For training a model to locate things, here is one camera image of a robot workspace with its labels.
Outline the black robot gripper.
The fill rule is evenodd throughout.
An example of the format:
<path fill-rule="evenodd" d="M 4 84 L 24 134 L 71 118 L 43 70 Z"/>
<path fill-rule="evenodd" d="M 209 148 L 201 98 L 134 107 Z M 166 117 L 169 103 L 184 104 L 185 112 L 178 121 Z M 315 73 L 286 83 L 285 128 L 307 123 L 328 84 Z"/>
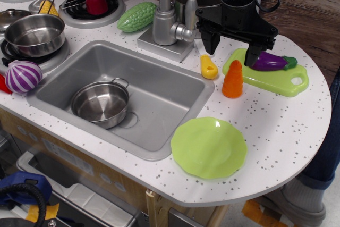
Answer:
<path fill-rule="evenodd" d="M 198 8 L 197 28 L 204 48 L 214 54 L 221 36 L 248 43 L 244 65 L 253 66 L 262 51 L 273 49 L 278 29 L 264 20 L 256 10 L 256 2 L 245 6 L 222 3 L 217 7 Z"/>

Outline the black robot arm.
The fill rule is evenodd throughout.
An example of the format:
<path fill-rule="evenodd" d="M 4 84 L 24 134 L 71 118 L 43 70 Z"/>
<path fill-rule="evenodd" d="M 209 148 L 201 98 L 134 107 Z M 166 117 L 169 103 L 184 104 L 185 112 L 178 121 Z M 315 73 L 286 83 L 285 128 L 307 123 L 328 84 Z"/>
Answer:
<path fill-rule="evenodd" d="M 244 65 L 254 66 L 263 51 L 273 48 L 278 29 L 260 17 L 257 0 L 220 1 L 218 7 L 196 10 L 206 52 L 215 52 L 221 36 L 242 41 L 249 44 Z"/>

